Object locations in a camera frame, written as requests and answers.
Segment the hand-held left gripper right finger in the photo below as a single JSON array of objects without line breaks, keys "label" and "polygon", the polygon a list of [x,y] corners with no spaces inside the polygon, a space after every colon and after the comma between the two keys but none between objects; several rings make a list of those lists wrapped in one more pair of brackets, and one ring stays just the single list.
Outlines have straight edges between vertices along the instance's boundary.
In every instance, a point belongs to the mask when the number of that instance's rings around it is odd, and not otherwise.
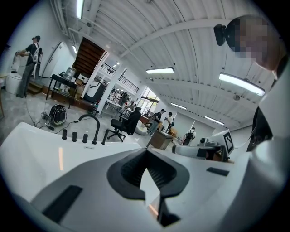
[{"label": "hand-held left gripper right finger", "polygon": [[237,232],[229,209],[243,182],[250,153],[241,154],[234,163],[189,158],[150,149],[187,168],[189,181],[176,197],[165,200],[170,213],[180,218],[167,227],[154,219],[147,222],[148,232]]}]

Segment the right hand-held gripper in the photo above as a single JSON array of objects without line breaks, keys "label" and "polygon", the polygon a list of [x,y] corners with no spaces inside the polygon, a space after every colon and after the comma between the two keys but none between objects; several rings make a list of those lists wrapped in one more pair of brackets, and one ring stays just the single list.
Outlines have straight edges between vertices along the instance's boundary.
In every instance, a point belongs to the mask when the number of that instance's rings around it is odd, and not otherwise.
[{"label": "right hand-held gripper", "polygon": [[[207,159],[211,160],[214,156],[217,156],[221,162],[228,162],[229,155],[234,150],[234,144],[229,130],[224,130],[211,137],[201,138],[197,146],[207,150]],[[186,157],[197,157],[198,147],[173,145],[172,153]]]}]

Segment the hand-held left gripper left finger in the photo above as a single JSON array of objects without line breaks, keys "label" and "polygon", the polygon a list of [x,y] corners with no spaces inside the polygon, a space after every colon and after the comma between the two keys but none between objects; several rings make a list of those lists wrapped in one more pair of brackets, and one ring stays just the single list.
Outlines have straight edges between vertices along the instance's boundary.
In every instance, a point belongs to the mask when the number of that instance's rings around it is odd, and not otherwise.
[{"label": "hand-held left gripper left finger", "polygon": [[130,150],[84,162],[42,189],[31,204],[44,213],[69,186],[77,186],[81,192],[60,220],[60,226],[74,232],[160,232],[162,226],[144,200],[122,197],[107,180],[112,164],[136,152]]}]

